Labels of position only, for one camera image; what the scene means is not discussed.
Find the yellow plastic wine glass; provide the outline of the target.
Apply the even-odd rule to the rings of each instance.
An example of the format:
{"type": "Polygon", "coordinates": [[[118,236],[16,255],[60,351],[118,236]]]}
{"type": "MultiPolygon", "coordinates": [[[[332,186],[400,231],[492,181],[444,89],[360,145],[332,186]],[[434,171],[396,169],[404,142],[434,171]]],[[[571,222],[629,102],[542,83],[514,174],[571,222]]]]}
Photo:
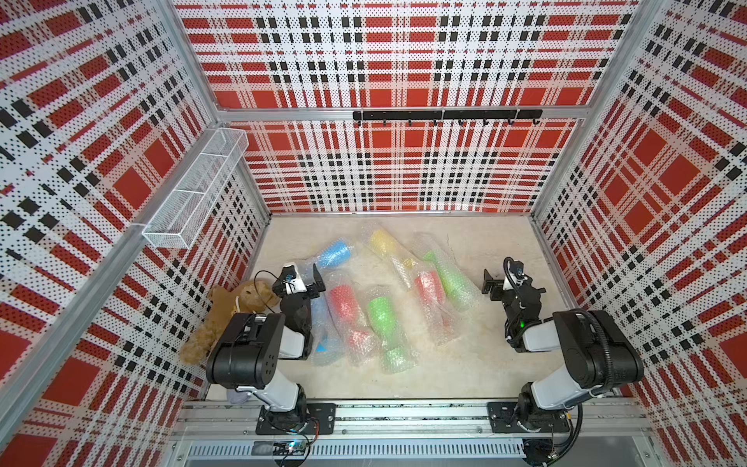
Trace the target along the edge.
{"type": "Polygon", "coordinates": [[[419,260],[379,223],[367,223],[362,228],[361,241],[377,258],[387,264],[405,288],[414,285],[419,260]]]}

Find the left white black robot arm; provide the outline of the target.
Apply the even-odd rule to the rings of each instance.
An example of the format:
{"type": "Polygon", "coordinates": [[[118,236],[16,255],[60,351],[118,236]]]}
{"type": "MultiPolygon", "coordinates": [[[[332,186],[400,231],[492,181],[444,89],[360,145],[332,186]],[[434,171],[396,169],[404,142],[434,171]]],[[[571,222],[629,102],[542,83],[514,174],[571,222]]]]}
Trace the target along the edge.
{"type": "Polygon", "coordinates": [[[206,377],[212,384],[246,393],[262,404],[258,435],[317,436],[320,422],[305,389],[278,369],[280,360],[306,360],[314,344],[311,302],[326,290],[316,265],[304,279],[294,263],[272,284],[277,313],[237,313],[209,354],[206,377]]]}

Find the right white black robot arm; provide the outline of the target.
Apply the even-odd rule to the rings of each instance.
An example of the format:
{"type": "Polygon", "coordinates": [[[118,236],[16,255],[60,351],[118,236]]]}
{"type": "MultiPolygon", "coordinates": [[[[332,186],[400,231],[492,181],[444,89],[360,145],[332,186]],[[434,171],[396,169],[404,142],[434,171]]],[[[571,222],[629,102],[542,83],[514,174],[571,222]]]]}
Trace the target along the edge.
{"type": "Polygon", "coordinates": [[[568,309],[542,319],[546,290],[533,285],[522,262],[507,257],[502,276],[484,272],[482,293],[503,305],[504,338],[513,350],[558,351],[563,357],[563,364],[548,377],[525,383],[514,404],[488,405],[494,432],[567,432],[570,423],[562,418],[570,410],[643,379],[642,358],[606,311],[568,309]]]}

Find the red plastic wine glass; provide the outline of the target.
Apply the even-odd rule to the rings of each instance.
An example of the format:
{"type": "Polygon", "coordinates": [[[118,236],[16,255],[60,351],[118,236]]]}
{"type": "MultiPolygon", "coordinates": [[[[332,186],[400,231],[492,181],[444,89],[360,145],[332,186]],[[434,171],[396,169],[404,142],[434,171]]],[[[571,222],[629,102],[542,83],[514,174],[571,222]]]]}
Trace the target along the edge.
{"type": "Polygon", "coordinates": [[[455,311],[451,307],[439,274],[433,267],[418,264],[412,269],[412,287],[416,291],[425,328],[436,346],[459,337],[455,311]]]}

